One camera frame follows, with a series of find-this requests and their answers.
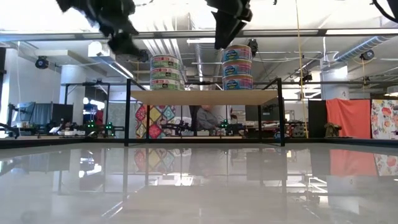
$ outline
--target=stacked cans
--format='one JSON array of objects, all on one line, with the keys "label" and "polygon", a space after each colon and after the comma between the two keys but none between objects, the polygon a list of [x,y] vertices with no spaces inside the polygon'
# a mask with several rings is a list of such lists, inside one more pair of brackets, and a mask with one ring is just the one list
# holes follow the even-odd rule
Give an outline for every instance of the stacked cans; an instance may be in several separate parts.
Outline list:
[{"label": "stacked cans", "polygon": [[150,60],[150,90],[184,90],[181,61],[173,56],[158,55]]},{"label": "stacked cans", "polygon": [[251,48],[246,45],[232,45],[223,52],[224,90],[252,90]]}]

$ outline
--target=orange curtain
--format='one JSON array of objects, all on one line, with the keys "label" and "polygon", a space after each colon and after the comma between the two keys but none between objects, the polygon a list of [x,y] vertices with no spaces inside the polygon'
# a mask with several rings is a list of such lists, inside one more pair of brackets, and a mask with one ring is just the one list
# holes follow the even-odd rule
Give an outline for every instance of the orange curtain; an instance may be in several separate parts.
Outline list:
[{"label": "orange curtain", "polygon": [[[328,122],[342,127],[340,136],[371,138],[371,109],[369,100],[326,101]],[[330,174],[375,176],[376,166],[372,153],[347,150],[330,151]]]},{"label": "orange curtain", "polygon": [[369,100],[326,100],[328,122],[342,127],[340,136],[371,138],[371,104]]}]

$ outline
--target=computer monitor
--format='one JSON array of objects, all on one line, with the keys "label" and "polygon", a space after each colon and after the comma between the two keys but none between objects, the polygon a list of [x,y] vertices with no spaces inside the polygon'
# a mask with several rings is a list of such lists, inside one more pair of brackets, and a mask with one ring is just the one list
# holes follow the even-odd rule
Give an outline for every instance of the computer monitor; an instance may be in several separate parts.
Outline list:
[{"label": "computer monitor", "polygon": [[30,122],[35,105],[35,102],[18,103],[18,112],[15,113],[13,120]]},{"label": "computer monitor", "polygon": [[[258,106],[246,105],[245,112],[246,112],[246,121],[259,120]],[[279,121],[278,98],[271,99],[267,103],[261,105],[261,120]]]}]

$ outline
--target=white glossy floor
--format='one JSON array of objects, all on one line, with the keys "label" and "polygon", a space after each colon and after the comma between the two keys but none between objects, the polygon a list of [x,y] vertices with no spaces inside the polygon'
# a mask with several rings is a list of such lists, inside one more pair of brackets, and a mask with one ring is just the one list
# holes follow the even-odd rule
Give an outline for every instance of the white glossy floor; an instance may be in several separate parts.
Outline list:
[{"label": "white glossy floor", "polygon": [[398,149],[71,144],[0,151],[0,223],[397,223]]}]

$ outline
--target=person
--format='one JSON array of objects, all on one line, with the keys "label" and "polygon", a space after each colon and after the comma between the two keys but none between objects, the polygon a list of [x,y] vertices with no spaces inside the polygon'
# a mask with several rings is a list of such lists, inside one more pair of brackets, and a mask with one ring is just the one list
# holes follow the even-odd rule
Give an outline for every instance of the person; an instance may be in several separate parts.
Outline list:
[{"label": "person", "polygon": [[219,125],[218,119],[211,113],[212,106],[202,105],[197,112],[197,130],[214,131]]}]

